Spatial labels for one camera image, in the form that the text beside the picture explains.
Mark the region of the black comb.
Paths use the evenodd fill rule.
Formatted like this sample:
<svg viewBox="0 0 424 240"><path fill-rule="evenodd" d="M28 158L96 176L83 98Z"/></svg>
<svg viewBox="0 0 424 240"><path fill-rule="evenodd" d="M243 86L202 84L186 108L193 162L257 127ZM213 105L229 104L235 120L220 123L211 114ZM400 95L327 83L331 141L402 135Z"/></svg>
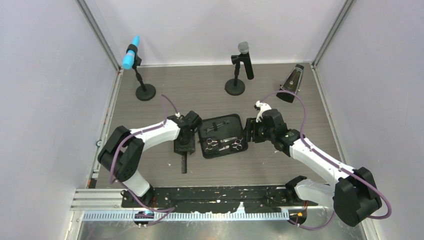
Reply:
<svg viewBox="0 0 424 240"><path fill-rule="evenodd" d="M187 168L187 157L188 157L187 152L184 152L181 155L181 173L182 174L186 174L187 171L188 171L188 168Z"/></svg>

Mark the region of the black hair clip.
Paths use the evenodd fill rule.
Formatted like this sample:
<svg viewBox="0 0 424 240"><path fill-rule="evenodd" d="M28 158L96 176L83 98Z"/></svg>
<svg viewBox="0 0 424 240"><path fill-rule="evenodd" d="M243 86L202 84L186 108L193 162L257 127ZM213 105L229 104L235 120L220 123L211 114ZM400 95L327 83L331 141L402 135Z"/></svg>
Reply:
<svg viewBox="0 0 424 240"><path fill-rule="evenodd" d="M225 121L220 122L220 123L215 123L215 122L213 122L213 123L212 123L212 126L207 127L207 128L204 128L204 130L205 130L205 134L208 134L208 133L209 133L209 132L211 132L211 131L217 131L219 128L221 128L221 127L223 127L223 126L226 126L226 125L228 125L229 123L230 123L230 121L229 121L229 120L225 120Z"/></svg>

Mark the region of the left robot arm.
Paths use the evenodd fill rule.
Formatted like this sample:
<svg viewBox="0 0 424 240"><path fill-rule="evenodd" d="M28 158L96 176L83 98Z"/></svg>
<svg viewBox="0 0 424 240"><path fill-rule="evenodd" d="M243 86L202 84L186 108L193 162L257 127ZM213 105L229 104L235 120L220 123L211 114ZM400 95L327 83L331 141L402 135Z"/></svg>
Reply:
<svg viewBox="0 0 424 240"><path fill-rule="evenodd" d="M151 184L138 171L142 153L165 142L173 142L173 151L183 156L187 168L187 154L195 151L195 130L202 124L194 111L186 115L171 115L157 124L128 129L117 127L104 144L97 161L134 193L134 200L141 207L153 202Z"/></svg>

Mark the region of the silver thinning scissors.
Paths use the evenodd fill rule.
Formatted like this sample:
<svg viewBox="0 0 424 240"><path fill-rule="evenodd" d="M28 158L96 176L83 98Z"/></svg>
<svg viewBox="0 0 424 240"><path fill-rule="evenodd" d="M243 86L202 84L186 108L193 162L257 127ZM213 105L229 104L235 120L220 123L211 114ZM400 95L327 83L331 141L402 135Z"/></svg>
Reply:
<svg viewBox="0 0 424 240"><path fill-rule="evenodd" d="M223 151L223 150L229 149L230 148L229 145L226 145L226 146L221 146L221 145L224 144L224 143L228 143L232 140L237 140L237 139L238 138L236 136L228 137L228 138L221 139L221 140L214 140L212 138L208 138L206 140L207 146L205 148L205 151L212 151L215 148L217 148L218 151Z"/></svg>

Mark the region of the silver cutting scissors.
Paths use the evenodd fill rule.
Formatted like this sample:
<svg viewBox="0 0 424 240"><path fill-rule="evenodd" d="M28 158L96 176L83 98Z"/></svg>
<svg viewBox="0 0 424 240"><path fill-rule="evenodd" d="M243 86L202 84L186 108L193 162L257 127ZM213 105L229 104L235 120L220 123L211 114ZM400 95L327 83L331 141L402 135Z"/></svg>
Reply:
<svg viewBox="0 0 424 240"><path fill-rule="evenodd" d="M242 142L243 142L243 139L242 138L241 139L236 139L233 143L231 143L231 144L229 144L227 146L224 146L224 147L219 148L218 151L223 151L223 150L227 150L227 149L235 149L237 151L240 151L240 150L243 149Z"/></svg>

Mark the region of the black zipper tool case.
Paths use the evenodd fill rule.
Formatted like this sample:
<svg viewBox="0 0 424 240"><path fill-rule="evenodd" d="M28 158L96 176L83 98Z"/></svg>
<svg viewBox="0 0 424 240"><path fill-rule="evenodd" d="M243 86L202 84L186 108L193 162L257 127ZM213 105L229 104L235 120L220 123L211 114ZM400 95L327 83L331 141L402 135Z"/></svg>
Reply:
<svg viewBox="0 0 424 240"><path fill-rule="evenodd" d="M241 153L249 147L241 118L235 113L204 119L198 137L205 159Z"/></svg>

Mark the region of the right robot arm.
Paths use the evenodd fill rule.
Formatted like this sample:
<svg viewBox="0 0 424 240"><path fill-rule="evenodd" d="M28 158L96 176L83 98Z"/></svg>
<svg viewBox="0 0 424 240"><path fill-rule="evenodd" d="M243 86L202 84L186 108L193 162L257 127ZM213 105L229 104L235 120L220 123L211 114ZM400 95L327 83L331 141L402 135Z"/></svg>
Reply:
<svg viewBox="0 0 424 240"><path fill-rule="evenodd" d="M357 226L382 205L382 196L373 174L365 167L355 169L331 157L316 147L299 130L289 129L282 114L268 109L246 120L244 131L249 142L271 142L274 148L297 160L316 174L324 183L299 175L285 184L285 198L291 205L309 201L333 210L350 227Z"/></svg>

